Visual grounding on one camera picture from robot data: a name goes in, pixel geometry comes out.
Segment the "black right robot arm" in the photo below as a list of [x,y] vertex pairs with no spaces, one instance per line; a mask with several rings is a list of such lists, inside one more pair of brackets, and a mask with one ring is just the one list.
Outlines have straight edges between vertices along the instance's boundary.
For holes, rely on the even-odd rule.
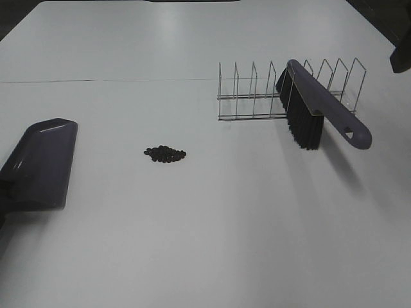
[[409,70],[410,56],[410,29],[408,29],[390,56],[390,64],[393,72],[400,74]]

